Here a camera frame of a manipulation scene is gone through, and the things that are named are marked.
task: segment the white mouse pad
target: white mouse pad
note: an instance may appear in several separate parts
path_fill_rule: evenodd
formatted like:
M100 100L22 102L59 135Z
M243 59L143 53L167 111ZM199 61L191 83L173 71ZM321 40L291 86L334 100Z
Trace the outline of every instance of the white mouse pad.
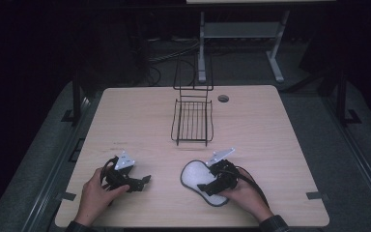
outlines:
M215 176L210 173L208 166L200 160L193 160L189 162L183 169L181 175L181 181L183 186L194 190L206 200L212 206L222 206L228 202L228 198L220 195L209 196L204 191L201 191L197 185L209 184L215 180Z

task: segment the person's arm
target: person's arm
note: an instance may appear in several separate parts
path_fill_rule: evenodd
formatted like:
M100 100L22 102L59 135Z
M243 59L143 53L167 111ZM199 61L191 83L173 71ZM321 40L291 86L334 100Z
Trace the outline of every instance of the person's arm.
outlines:
M239 168L242 175L254 181L252 177L242 168ZM233 189L226 189L219 193L237 203L243 210L249 212L260 223L263 232L288 232L288 225L281 216L275 216L260 194L246 181L239 179L237 186Z
M103 189L100 183L100 173L101 168L98 168L93 177L84 184L79 210L66 232L94 231L90 227L96 218L106 210L110 202L128 191L129 186L121 186L111 191Z

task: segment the human hand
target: human hand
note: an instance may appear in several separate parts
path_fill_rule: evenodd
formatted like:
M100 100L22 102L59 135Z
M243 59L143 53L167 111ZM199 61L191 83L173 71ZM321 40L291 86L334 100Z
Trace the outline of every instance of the human hand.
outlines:
M246 178L254 181L248 172L238 168L239 172ZM261 198L258 191L243 179L239 179L235 188L226 189L218 195L225 196L235 201L243 210L249 212L261 223L273 216L272 211Z
M90 227L98 216L115 198L129 189L129 185L111 191L105 190L100 183L101 168L96 169L93 177L83 186L79 210L75 222Z

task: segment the wooden table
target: wooden table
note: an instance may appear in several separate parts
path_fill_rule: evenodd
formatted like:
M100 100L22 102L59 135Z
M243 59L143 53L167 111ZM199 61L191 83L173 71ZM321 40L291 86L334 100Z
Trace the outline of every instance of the wooden table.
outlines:
M219 102L219 95L229 101ZM232 202L212 207L182 186L180 175L191 160L208 160L213 151L231 147L227 159L248 170L268 198L275 214L290 226L322 227L328 214L321 199L309 200L318 191L303 157L282 101L272 86L215 86L214 139L208 143L171 139L175 99L170 87L119 88L104 91L86 137L56 224L73 220L83 184L94 170L126 150L136 165L131 178L152 175L141 192L115 200L95 225L114 227L247 227L258 223Z

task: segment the floor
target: floor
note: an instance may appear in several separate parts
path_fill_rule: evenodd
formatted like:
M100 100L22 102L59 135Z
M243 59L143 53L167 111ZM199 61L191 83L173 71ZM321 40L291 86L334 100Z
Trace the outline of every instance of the floor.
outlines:
M150 75L137 86L172 86L176 62L163 58L193 43L193 40L150 43L154 57ZM214 84L274 85L283 90L309 76L298 68L307 44L286 42L277 55L285 81L277 83L265 54L271 45L272 41L241 40L209 44ZM184 59L191 57L192 60L192 54L186 54ZM371 231L371 111L360 92L348 83L347 108L354 110L362 123L343 128L332 110L335 93L328 98L317 93L321 80L295 93L280 94L330 218L329 225L323 228L293 230ZM2 197L0 231L63 231L53 221L79 148L95 116L101 91L85 99L82 118L74 127L71 122L61 121L65 111L72 109L71 96L69 83L53 104ZM370 169L366 169L367 165L363 166L361 160L366 160ZM99 231L123 229L99 228Z

